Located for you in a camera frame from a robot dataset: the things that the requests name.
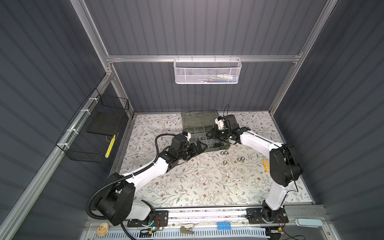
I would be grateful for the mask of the black foam pad in basket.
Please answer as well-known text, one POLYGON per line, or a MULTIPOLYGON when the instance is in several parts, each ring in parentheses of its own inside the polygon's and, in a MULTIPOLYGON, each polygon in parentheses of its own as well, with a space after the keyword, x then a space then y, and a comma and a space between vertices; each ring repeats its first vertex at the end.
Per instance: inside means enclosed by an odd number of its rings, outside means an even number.
POLYGON ((118 131, 118 127, 124 118, 121 114, 97 113, 87 128, 90 134, 97 134, 112 137, 118 131))

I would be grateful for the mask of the blue lego brick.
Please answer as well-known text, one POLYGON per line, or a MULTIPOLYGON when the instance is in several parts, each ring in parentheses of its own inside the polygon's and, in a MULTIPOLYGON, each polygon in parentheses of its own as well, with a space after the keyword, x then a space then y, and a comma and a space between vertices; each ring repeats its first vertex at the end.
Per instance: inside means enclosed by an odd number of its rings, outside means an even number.
POLYGON ((217 222, 218 231, 230 231, 232 229, 230 222, 217 222))

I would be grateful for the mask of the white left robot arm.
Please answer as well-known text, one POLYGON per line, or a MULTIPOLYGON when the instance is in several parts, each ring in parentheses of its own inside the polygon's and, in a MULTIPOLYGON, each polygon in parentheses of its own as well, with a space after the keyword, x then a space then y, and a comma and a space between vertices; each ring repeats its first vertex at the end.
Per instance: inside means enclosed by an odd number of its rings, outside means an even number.
POLYGON ((112 174, 105 187, 97 191, 90 200, 101 215, 101 220, 108 220, 113 226, 120 225, 126 219, 136 220, 149 226, 155 218, 155 208, 145 200, 135 200, 139 189, 153 179, 164 175, 179 165, 179 161, 188 161, 205 152, 208 145, 198 141, 182 151, 169 147, 159 153, 156 161, 152 161, 135 172, 120 175, 112 174))

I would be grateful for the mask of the transparent green compartment organizer box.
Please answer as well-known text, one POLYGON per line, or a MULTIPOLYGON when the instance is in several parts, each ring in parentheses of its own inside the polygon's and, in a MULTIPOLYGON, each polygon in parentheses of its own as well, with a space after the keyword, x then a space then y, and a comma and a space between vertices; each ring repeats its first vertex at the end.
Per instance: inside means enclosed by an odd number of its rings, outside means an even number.
POLYGON ((195 144, 201 142, 207 146, 204 153, 224 151, 230 148, 230 143, 210 138, 211 129, 218 128, 215 119, 219 117, 219 114, 216 110, 182 112, 181 116, 184 132, 192 135, 190 142, 195 144))

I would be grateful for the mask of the yellow tray with white cells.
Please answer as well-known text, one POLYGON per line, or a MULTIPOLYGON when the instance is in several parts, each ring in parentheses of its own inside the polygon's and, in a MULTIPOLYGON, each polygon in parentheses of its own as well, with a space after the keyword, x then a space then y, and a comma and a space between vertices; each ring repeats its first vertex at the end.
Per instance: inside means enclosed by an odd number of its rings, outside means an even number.
POLYGON ((270 172, 270 161, 268 159, 263 160, 263 166, 267 173, 270 172))

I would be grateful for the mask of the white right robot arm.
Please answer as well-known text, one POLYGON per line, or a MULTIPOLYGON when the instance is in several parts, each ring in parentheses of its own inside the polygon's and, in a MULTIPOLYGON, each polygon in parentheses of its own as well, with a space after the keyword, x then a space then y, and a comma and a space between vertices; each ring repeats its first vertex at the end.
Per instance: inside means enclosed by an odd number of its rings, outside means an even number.
POLYGON ((270 192, 263 201, 261 216, 265 222, 273 222, 283 210, 288 193, 299 191, 296 181, 303 170, 295 163, 293 147, 268 140, 247 127, 231 130, 215 127, 207 136, 221 142, 234 141, 268 157, 272 183, 270 192))

